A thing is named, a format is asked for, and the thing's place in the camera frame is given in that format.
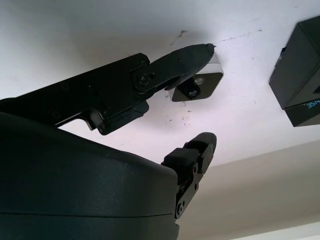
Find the black metal bracket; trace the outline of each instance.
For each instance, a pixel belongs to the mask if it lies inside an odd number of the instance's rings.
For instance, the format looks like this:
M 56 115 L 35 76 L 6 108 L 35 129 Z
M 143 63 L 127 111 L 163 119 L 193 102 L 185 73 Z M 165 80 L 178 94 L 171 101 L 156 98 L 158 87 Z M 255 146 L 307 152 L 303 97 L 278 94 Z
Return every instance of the black metal bracket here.
M 217 138 L 204 132 L 168 154 L 161 165 L 173 169 L 178 176 L 175 218 L 179 219 L 199 188 L 216 150 Z
M 183 83 L 208 64 L 214 46 L 176 50 L 150 64 L 142 53 L 0 102 L 0 112 L 60 127 L 84 120 L 102 135 L 142 117 L 155 92 Z

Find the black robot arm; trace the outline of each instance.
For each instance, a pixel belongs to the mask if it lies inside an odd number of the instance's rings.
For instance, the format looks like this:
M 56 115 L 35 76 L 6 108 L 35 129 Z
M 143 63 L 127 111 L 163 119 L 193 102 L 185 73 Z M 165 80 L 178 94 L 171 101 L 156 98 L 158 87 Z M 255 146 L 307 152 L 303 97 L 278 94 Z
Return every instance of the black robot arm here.
M 216 148 L 205 132 L 156 164 L 56 129 L 74 119 L 102 135 L 142 117 L 161 89 L 190 80 L 214 46 L 153 63 L 136 54 L 0 101 L 0 239 L 176 240 Z
M 0 112 L 60 127 L 74 119 L 107 135 L 142 117 L 155 92 L 198 73 L 214 54 L 211 43 L 178 49 L 150 64 L 142 53 L 0 103 Z

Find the black box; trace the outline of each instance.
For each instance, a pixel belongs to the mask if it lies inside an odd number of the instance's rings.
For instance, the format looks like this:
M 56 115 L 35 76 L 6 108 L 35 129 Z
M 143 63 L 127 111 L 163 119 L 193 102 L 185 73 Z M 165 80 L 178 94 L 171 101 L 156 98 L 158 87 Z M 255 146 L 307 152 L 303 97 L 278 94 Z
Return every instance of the black box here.
M 294 127 L 320 124 L 320 16 L 295 26 L 269 84 Z

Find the screw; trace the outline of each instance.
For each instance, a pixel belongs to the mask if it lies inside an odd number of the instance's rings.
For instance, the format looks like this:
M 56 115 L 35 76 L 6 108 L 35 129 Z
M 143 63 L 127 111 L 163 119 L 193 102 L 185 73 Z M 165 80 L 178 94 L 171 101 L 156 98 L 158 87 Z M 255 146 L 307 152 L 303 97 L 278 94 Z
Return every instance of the screw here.
M 58 111 L 53 111 L 53 112 L 51 113 L 51 116 L 52 116 L 54 119 L 59 119 L 59 118 L 61 117 L 61 114 L 60 114 L 60 112 L 58 112 Z
M 141 85 L 147 85 L 149 83 L 149 77 L 143 73 L 138 76 L 138 81 Z
M 177 208 L 177 213 L 178 215 L 182 214 L 182 211 L 184 210 L 184 207 L 182 206 L 181 203 L 179 203 L 178 208 Z
M 144 58 L 141 59 L 141 66 L 145 67 L 148 65 L 147 60 L 145 60 Z

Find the bolt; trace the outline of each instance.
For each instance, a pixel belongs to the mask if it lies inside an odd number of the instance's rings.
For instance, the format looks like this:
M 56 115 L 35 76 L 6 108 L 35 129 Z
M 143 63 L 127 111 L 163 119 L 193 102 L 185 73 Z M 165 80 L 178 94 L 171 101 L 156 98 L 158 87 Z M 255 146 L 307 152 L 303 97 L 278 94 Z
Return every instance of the bolt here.
M 138 76 L 138 81 L 141 85 L 147 85 L 149 83 L 149 77 L 143 73 Z
M 181 203 L 179 203 L 178 208 L 177 208 L 177 213 L 178 215 L 182 214 L 182 211 L 184 210 L 184 207 L 182 206 Z
M 145 60 L 144 58 L 141 59 L 141 66 L 145 67 L 148 65 L 147 60 Z
M 52 116 L 54 119 L 59 119 L 59 118 L 61 117 L 61 114 L 60 114 L 60 112 L 58 112 L 58 111 L 53 111 L 53 112 L 51 113 L 51 116 Z

